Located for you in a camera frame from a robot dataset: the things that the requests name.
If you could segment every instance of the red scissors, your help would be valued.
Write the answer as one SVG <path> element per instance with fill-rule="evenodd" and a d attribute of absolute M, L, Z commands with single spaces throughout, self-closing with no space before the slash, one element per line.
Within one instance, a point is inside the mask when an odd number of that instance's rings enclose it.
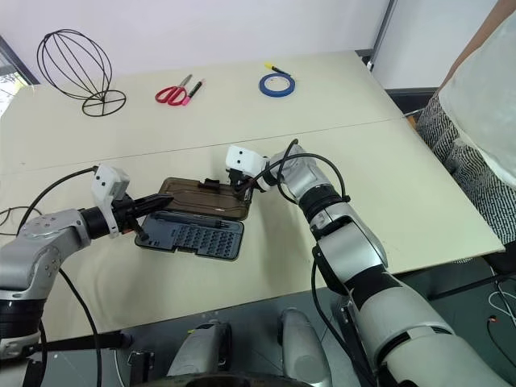
<path fill-rule="evenodd" d="M 178 106 L 183 103 L 188 93 L 185 85 L 188 83 L 192 74 L 186 77 L 179 86 L 170 86 L 156 94 L 155 98 L 159 103 L 168 103 L 170 106 Z"/>

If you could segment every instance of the marker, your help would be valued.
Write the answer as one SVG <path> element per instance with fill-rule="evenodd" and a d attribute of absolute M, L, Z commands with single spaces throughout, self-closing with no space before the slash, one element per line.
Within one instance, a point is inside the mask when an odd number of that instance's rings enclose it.
<path fill-rule="evenodd" d="M 188 97 L 186 97 L 185 100 L 183 101 L 183 103 L 182 103 L 183 106 L 188 105 L 188 102 L 190 102 L 190 99 L 192 99 L 192 97 L 195 95 L 195 93 L 197 93 L 197 90 L 201 89 L 201 86 L 204 82 L 206 82 L 205 79 L 202 79 L 199 82 L 197 82 L 197 84 L 194 86 L 192 91 L 190 91 L 190 93 L 188 94 Z"/>
<path fill-rule="evenodd" d="M 285 75 L 288 75 L 289 77 L 291 77 L 289 73 L 287 73 L 286 71 L 283 71 L 283 70 L 279 69 L 278 67 L 274 66 L 274 65 L 273 65 L 272 63 L 270 63 L 270 62 L 265 62 L 265 67 L 266 67 L 267 69 L 271 69 L 272 71 L 275 71 L 276 73 L 279 73 L 279 74 L 285 74 Z"/>

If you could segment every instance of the black plastic case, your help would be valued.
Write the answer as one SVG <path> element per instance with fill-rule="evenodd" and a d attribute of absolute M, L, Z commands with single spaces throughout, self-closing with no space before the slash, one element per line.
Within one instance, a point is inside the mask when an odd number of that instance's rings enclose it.
<path fill-rule="evenodd" d="M 163 211 L 150 214 L 142 225 L 149 238 L 135 238 L 142 248 L 193 252 L 199 256 L 235 260 L 243 237 L 243 220 L 248 216 L 251 190 L 237 198 L 229 185 L 206 179 L 170 177 L 160 194 L 174 199 Z"/>

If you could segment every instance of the scissors handle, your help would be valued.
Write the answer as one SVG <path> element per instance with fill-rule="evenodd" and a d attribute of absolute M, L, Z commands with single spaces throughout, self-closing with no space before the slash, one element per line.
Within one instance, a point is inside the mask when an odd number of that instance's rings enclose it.
<path fill-rule="evenodd" d="M 171 106 L 178 106 L 186 98 L 186 94 L 186 89 L 184 87 L 170 86 L 159 91 L 156 94 L 155 99 L 159 103 L 168 103 Z"/>

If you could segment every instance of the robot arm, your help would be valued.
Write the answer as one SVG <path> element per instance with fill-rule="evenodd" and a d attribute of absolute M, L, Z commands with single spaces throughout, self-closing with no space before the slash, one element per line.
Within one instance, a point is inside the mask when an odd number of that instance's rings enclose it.
<path fill-rule="evenodd" d="M 99 166 L 92 187 L 97 206 L 34 218 L 0 248 L 0 362 L 25 364 L 33 353 L 44 303 L 66 258 L 104 235 L 135 230 L 144 237 L 136 219 L 172 200 L 159 194 L 133 200 L 125 193 L 128 183 L 122 171 Z"/>
<path fill-rule="evenodd" d="M 303 152 L 294 145 L 289 156 Z M 284 156 L 268 159 L 231 146 L 226 164 L 232 183 L 238 188 L 238 180 L 258 176 Z M 257 179 L 258 188 L 276 185 L 278 169 Z M 387 271 L 380 241 L 314 159 L 287 160 L 279 178 L 310 224 L 314 260 L 328 288 L 352 300 L 356 328 L 381 385 L 508 386 L 424 298 Z"/>

